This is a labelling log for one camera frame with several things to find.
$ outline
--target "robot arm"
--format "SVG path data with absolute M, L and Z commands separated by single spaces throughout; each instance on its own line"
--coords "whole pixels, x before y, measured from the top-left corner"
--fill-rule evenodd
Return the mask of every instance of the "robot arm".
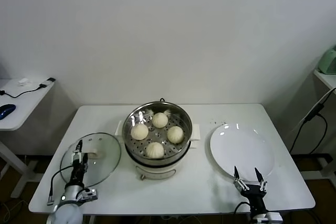
M 83 178 L 88 168 L 88 154 L 82 153 L 82 140 L 71 156 L 72 172 L 70 181 L 64 187 L 64 193 L 53 201 L 52 192 L 47 205 L 53 205 L 53 212 L 48 217 L 48 224 L 82 223 L 83 214 L 79 206 L 98 199 L 97 190 L 84 186 Z
M 244 181 L 239 178 L 239 173 L 235 166 L 234 185 L 240 194 L 246 197 L 250 203 L 250 223 L 282 223 L 282 217 L 278 212 L 269 212 L 266 209 L 263 197 L 266 195 L 267 181 L 264 181 L 264 178 L 257 168 L 255 168 L 255 172 L 259 185 L 245 184 Z

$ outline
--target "blue mouse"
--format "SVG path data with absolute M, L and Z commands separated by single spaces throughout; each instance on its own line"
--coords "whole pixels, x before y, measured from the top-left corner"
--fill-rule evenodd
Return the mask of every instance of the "blue mouse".
M 0 120 L 11 114 L 16 109 L 14 104 L 5 104 L 0 107 Z

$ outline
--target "white side table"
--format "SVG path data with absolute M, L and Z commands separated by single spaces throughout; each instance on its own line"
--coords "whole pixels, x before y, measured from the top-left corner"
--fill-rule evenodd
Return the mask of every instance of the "white side table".
M 323 73 L 320 73 L 318 70 L 315 70 L 314 74 L 329 89 L 333 89 L 336 87 L 336 76 L 333 76 L 330 74 L 323 74 Z M 336 188 L 336 175 L 334 174 L 334 172 L 336 172 L 336 159 L 334 159 L 330 163 L 327 163 L 327 161 L 324 158 L 318 158 L 318 162 L 323 167 L 322 170 L 310 170 L 306 172 L 301 172 L 303 178 L 305 180 L 328 179 L 333 184 L 333 186 Z
M 5 90 L 11 95 L 18 95 L 24 91 L 36 89 L 39 84 L 44 81 L 33 82 L 30 87 L 20 87 L 18 86 L 18 80 L 19 79 L 0 79 L 0 90 Z M 11 114 L 0 120 L 0 131 L 14 131 L 20 128 L 53 85 L 52 83 L 46 88 L 23 94 L 18 98 L 11 98 L 7 95 L 0 96 L 0 106 L 9 103 L 16 105 L 16 109 Z M 0 142 L 0 157 L 7 162 L 1 171 L 1 177 L 4 176 L 9 166 L 12 166 L 22 174 L 22 177 L 11 194 L 12 198 L 18 198 L 20 196 L 27 182 L 40 182 L 43 174 L 35 174 L 33 172 L 37 164 L 36 161 L 31 161 L 28 166 L 25 165 L 25 163 L 2 142 Z

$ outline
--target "table leg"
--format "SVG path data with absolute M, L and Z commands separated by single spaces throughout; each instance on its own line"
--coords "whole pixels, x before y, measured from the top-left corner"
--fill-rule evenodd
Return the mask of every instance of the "table leg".
M 0 142 L 0 157 L 5 160 L 11 167 L 16 169 L 21 174 L 30 175 L 33 173 L 10 149 L 7 148 L 2 142 Z
M 94 223 L 95 220 L 96 220 L 96 216 L 95 216 L 95 215 L 91 215 L 91 216 L 90 216 L 90 220 L 89 220 L 89 224 L 95 224 L 95 223 Z
M 331 184 L 336 188 L 336 175 L 333 173 L 335 172 L 335 162 L 331 162 L 330 164 L 328 164 L 324 158 L 318 158 L 318 161 L 323 167 L 322 170 L 309 170 L 301 172 L 304 180 L 328 179 Z
M 10 149 L 7 148 L 2 142 L 0 142 L 0 157 L 7 162 L 10 166 L 16 169 L 19 173 L 21 173 L 21 178 L 17 185 L 15 186 L 12 194 L 10 195 L 12 198 L 20 197 L 22 190 L 24 189 L 27 182 L 40 182 L 43 174 L 42 173 L 34 173 L 34 168 L 37 164 L 37 161 L 30 161 L 27 166 L 23 163 Z
M 9 168 L 9 163 L 6 163 L 6 165 L 4 166 L 4 168 L 2 168 L 2 170 L 0 172 L 0 180 L 4 177 L 4 175 L 7 172 L 8 168 Z

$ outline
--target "steamer basket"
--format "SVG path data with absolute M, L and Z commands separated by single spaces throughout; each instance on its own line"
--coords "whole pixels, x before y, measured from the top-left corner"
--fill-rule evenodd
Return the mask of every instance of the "steamer basket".
M 155 128 L 152 124 L 153 115 L 162 112 L 168 117 L 168 124 L 162 129 Z M 131 129 L 138 123 L 145 124 L 149 133 L 141 141 L 134 140 Z M 173 126 L 179 126 L 184 132 L 184 139 L 180 144 L 172 144 L 167 139 L 167 131 Z M 129 155 L 140 164 L 148 167 L 164 167 L 181 159 L 188 151 L 192 134 L 192 122 L 188 114 L 173 103 L 160 101 L 144 104 L 135 109 L 125 120 L 122 136 Z M 152 142 L 161 143 L 164 147 L 163 158 L 149 158 L 146 148 Z

